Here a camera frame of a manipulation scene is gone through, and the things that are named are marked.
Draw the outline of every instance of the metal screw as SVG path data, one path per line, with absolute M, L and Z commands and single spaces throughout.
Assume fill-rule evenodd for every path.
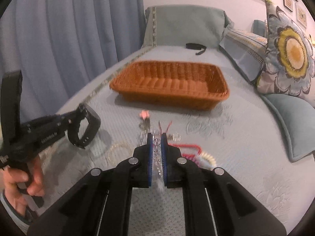
M 177 159 L 177 162 L 179 164 L 185 164 L 187 162 L 187 160 L 184 157 L 180 157 L 180 158 Z
M 139 160 L 136 157 L 131 157 L 128 162 L 130 164 L 137 164 L 139 162 Z
M 92 176 L 99 176 L 100 175 L 100 169 L 94 168 L 91 170 L 91 175 Z
M 224 174 L 224 169 L 222 168 L 215 168 L 215 174 L 221 176 Z

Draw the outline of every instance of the wicker basket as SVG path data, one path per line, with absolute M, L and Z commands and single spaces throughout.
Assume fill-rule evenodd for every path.
M 221 70 L 212 64 L 136 61 L 110 82 L 128 101 L 212 109 L 230 91 Z

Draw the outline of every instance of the person's hand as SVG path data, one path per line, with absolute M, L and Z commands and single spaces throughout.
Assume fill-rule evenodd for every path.
M 31 161 L 33 165 L 34 180 L 27 188 L 27 192 L 32 196 L 43 196 L 45 194 L 43 187 L 43 171 L 39 156 Z M 16 183 L 23 183 L 28 181 L 26 172 L 13 168 L 6 168 L 3 171 L 4 179 L 4 195 L 12 205 L 12 207 L 21 215 L 25 216 L 27 203 L 23 195 L 19 192 Z

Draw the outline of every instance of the yellow flower pattern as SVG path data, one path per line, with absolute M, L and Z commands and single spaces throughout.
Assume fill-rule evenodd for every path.
M 301 36 L 291 27 L 283 30 L 278 39 L 279 61 L 290 77 L 305 77 L 308 68 L 307 50 Z

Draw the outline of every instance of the jewelry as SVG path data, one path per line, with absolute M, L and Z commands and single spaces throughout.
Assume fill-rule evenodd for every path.
M 213 168 L 216 167 L 216 161 L 215 161 L 215 158 L 214 158 L 212 155 L 210 155 L 210 154 L 208 154 L 208 153 L 202 151 L 201 154 L 200 154 L 200 157 L 202 157 L 202 158 L 204 158 L 205 160 L 207 160 L 207 161 L 209 162 L 209 164 L 210 164 Z
M 168 134 L 167 135 L 167 140 L 168 141 L 177 142 L 177 141 L 181 140 L 181 136 L 178 133 L 176 133 L 176 134 Z
M 142 110 L 142 112 L 139 114 L 139 116 L 142 118 L 143 122 L 139 124 L 139 127 L 142 128 L 142 130 L 150 130 L 152 129 L 150 125 L 150 114 L 148 110 Z
M 171 146 L 174 146 L 174 147 L 184 147 L 184 148 L 194 148 L 194 149 L 197 149 L 198 150 L 198 155 L 200 155 L 202 153 L 202 149 L 199 145 L 189 145 L 189 144 L 169 144 Z
M 216 168 L 216 161 L 215 158 L 210 155 L 205 153 L 204 151 L 201 153 L 201 155 L 199 155 L 200 157 L 202 157 L 204 160 L 206 160 L 211 167 L 211 170 L 213 170 L 214 168 Z M 198 156 L 195 154 L 182 154 L 182 157 L 185 157 L 186 159 L 189 159 L 191 161 L 193 161 L 194 163 L 196 163 L 199 167 L 202 166 L 201 161 L 198 160 Z
M 155 133 L 155 130 L 152 129 L 152 127 L 150 127 L 150 129 L 148 130 L 141 131 L 140 137 L 139 137 L 139 140 L 140 140 L 139 146 L 146 145 L 146 142 L 148 139 L 148 133 L 151 133 L 154 139 L 154 136 L 156 135 L 156 133 Z
M 163 170 L 161 155 L 161 136 L 159 134 L 153 135 L 153 162 L 153 165 L 158 173 L 158 178 L 160 180 L 163 177 Z
M 128 143 L 116 143 L 116 144 L 113 144 L 109 150 L 108 150 L 108 160 L 114 165 L 114 166 L 117 166 L 117 162 L 114 162 L 111 158 L 111 154 L 113 153 L 114 150 L 118 149 L 118 148 L 124 148 L 124 149 L 127 149 L 129 152 L 130 152 L 130 156 L 131 157 L 133 155 L 133 149 L 132 147 L 128 144 Z

